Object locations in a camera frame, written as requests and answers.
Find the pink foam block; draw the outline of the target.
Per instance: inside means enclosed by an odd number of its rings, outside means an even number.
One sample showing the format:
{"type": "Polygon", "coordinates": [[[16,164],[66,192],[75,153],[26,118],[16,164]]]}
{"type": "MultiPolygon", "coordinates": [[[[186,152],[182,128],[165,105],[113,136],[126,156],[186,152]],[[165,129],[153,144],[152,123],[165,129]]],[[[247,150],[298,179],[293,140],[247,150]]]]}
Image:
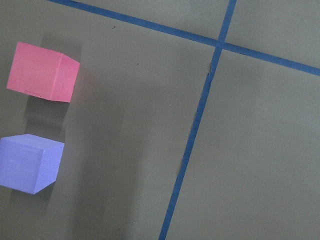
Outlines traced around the pink foam block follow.
{"type": "Polygon", "coordinates": [[[69,103],[80,63],[69,56],[18,42],[6,88],[49,101],[69,103]]]}

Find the purple foam block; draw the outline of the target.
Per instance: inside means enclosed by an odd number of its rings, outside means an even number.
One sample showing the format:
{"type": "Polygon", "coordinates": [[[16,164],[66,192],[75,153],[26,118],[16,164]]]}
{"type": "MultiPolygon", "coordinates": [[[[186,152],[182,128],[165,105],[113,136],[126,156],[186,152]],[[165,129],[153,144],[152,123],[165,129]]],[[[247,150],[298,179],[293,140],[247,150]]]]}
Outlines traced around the purple foam block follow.
{"type": "Polygon", "coordinates": [[[65,144],[32,134],[0,139],[0,185],[36,194],[57,180],[65,144]]]}

